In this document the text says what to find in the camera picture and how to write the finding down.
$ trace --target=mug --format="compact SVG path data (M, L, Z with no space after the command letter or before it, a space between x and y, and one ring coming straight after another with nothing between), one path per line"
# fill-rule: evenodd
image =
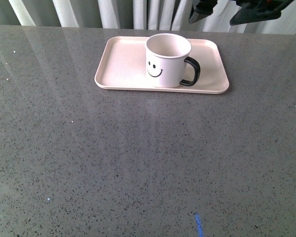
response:
M146 48L146 78L154 87L175 88L194 85L201 73L198 62L189 57L191 43L175 34L157 34L149 37ZM186 63L194 68L194 79L183 79Z

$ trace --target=drawn smile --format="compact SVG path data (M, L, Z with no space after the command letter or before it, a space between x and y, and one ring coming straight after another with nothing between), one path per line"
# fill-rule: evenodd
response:
M149 71L148 71L148 69L147 69L147 72L148 72L148 73L149 73L149 75L150 75L150 76L152 76L153 78L157 78L158 76L160 76L160 75L161 75L161 73L162 73L162 71L163 71L163 69L161 69L161 72L159 73L159 75L153 76L153 75L151 75L151 74L150 74L150 72L149 72Z

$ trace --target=countertop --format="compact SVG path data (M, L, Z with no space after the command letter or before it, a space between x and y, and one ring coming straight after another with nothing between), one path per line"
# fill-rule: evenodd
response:
M215 42L220 95L99 88L115 36L0 26L0 237L296 236L296 36Z

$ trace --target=curtain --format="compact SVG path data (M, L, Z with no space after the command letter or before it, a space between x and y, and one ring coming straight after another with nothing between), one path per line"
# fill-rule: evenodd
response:
M189 24L192 0L0 0L0 24L172 31L296 34L296 0L276 20L230 26L240 9L218 0L214 13Z

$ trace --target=pink tray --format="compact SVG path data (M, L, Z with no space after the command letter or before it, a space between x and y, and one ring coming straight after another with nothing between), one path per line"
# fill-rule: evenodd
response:
M217 45L205 39L188 39L192 44L190 57L201 66L201 74L194 86L180 85L176 88L156 88L146 80L147 37L114 37L108 40L94 77L103 89L147 90L184 93L220 94L229 87ZM186 67L184 79L192 80L194 70Z

